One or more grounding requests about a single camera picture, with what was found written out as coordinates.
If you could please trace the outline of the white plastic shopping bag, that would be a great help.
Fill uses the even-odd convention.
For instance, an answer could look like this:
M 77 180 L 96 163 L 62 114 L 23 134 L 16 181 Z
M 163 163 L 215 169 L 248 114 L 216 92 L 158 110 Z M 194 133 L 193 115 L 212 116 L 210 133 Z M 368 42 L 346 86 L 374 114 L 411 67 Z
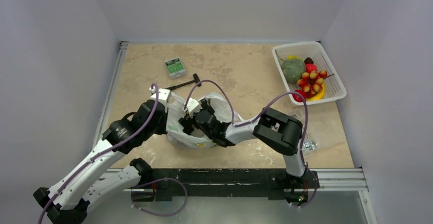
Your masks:
M 225 138 L 226 130 L 231 124 L 243 121 L 241 116 L 235 112 L 232 115 L 229 104 L 217 93 L 209 93 L 196 101 L 201 110 L 189 114 L 184 111 L 185 99 L 172 93 L 174 101 L 169 104 L 166 122 L 167 138 L 171 144 L 178 147 L 210 148 L 215 145 L 221 147 L 234 146 Z

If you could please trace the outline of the red fake cherry bunch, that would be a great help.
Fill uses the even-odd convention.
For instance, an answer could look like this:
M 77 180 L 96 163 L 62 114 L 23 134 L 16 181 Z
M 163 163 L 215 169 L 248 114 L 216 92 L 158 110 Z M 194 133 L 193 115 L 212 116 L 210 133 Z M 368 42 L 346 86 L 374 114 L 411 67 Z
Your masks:
M 313 70 L 311 72 L 304 72 L 296 84 L 307 98 L 312 98 L 324 94 L 325 80 L 332 76 L 334 74 L 328 74 L 325 69 L 320 71 Z

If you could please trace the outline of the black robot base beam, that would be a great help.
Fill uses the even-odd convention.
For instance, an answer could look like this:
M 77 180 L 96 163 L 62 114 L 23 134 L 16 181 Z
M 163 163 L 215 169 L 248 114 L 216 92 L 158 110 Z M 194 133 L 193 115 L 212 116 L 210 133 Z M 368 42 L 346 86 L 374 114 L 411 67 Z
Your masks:
M 175 196 L 266 197 L 290 204 L 307 203 L 309 192 L 320 187 L 316 171 L 307 170 L 300 178 L 285 169 L 189 169 L 152 168 L 141 158 L 130 162 L 138 170 L 138 182 L 130 189 L 147 189 L 149 200 L 171 201 Z

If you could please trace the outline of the red fake apple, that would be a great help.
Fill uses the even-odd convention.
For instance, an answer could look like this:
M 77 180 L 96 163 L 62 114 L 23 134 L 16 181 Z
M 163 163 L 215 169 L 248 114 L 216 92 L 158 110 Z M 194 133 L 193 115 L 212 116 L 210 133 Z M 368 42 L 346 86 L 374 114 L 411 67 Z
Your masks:
M 295 94 L 293 94 L 292 96 L 296 102 L 302 103 L 304 101 L 307 101 L 307 95 L 302 90 L 295 90 Z

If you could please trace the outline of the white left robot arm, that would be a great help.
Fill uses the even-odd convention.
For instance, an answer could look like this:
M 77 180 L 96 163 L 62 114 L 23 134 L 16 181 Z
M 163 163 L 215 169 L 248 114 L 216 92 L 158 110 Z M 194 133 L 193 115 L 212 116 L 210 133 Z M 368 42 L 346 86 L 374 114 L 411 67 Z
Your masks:
M 90 208 L 91 186 L 116 161 L 154 134 L 163 134 L 168 102 L 151 98 L 136 112 L 112 122 L 91 152 L 62 180 L 38 188 L 33 197 L 52 223 L 82 223 Z

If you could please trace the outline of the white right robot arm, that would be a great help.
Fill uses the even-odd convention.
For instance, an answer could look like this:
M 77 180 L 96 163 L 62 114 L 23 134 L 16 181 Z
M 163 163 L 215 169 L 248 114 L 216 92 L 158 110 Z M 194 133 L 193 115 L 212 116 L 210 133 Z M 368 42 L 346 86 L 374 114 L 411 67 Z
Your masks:
M 216 111 L 205 98 L 187 106 L 178 121 L 183 126 L 183 132 L 190 135 L 194 130 L 199 130 L 221 147 L 258 139 L 283 155 L 286 179 L 290 185 L 298 187 L 307 179 L 307 166 L 301 153 L 306 121 L 301 122 L 266 106 L 256 117 L 241 123 L 222 122 L 217 119 Z

